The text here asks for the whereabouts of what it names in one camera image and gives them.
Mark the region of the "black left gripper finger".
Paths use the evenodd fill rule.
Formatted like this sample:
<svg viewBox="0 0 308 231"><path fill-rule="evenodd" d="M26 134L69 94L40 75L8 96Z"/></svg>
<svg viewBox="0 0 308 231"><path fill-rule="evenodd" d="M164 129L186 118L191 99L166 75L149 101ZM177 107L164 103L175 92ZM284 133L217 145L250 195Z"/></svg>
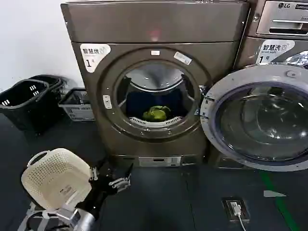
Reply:
<svg viewBox="0 0 308 231"><path fill-rule="evenodd" d="M125 172L124 177L113 180L108 185L116 192L121 192L127 189L128 187L131 186L130 176L131 176L132 169L133 169L133 163L129 166L128 170Z"/></svg>
<svg viewBox="0 0 308 231"><path fill-rule="evenodd" d="M103 167L105 162L107 161L107 157L95 162L92 166L90 166L90 178L89 182L96 181L99 176L100 169Z"/></svg>

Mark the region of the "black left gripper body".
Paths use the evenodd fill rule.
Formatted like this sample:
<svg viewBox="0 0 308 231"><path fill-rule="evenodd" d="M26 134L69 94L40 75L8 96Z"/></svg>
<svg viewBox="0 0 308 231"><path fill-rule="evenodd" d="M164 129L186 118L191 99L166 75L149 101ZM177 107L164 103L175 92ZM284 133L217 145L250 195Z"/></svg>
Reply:
<svg viewBox="0 0 308 231"><path fill-rule="evenodd" d="M109 195L114 195L116 193L116 191L108 185L113 180L113 174L110 169L108 169L106 173L99 174L96 181L89 182L91 190L86 198L78 203L78 208L92 214L94 217L99 217L104 200Z"/></svg>

